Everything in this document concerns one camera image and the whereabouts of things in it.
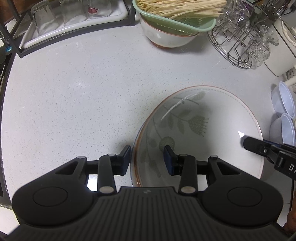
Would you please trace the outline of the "person's right hand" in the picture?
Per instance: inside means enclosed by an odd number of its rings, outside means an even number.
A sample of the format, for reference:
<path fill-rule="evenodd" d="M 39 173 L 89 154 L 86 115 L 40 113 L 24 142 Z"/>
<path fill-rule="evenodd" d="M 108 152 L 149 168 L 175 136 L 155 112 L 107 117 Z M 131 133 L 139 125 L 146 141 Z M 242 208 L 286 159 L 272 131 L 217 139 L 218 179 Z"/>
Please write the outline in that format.
<path fill-rule="evenodd" d="M 296 231 L 296 211 L 295 209 L 291 210 L 287 215 L 287 222 L 283 226 L 286 232 L 295 232 Z"/>

